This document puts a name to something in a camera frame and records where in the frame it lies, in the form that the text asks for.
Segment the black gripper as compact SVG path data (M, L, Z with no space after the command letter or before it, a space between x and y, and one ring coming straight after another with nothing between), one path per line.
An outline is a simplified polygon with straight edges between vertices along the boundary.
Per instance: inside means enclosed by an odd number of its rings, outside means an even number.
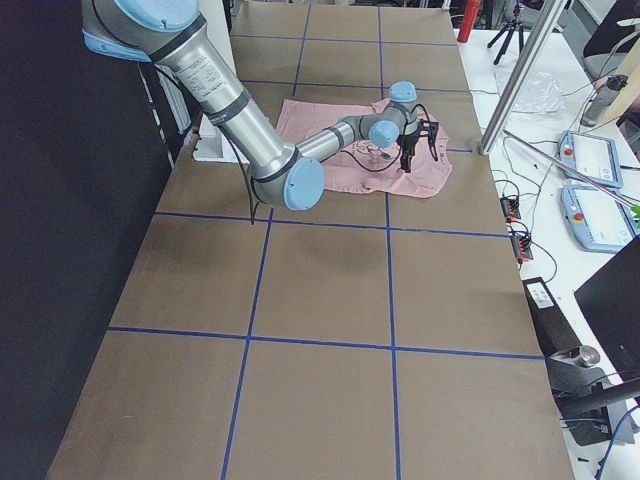
M401 152L400 166L405 173L412 171L412 160L415 156L415 148L421 138L426 138L429 151L434 161L438 161L437 136L439 123L417 119L403 128L399 136Z

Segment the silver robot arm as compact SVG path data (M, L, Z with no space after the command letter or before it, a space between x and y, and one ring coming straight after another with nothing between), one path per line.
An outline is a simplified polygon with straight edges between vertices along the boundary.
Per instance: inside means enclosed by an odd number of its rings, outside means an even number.
M85 1L83 36L94 53L169 68L204 116L248 160L245 184L260 202L292 211L315 206L324 190L353 192L366 166L345 172L324 161L369 141L399 147L395 163L410 173L418 142L434 143L437 126L408 81L390 89L382 112L346 116L293 144L283 140L208 37L196 1Z

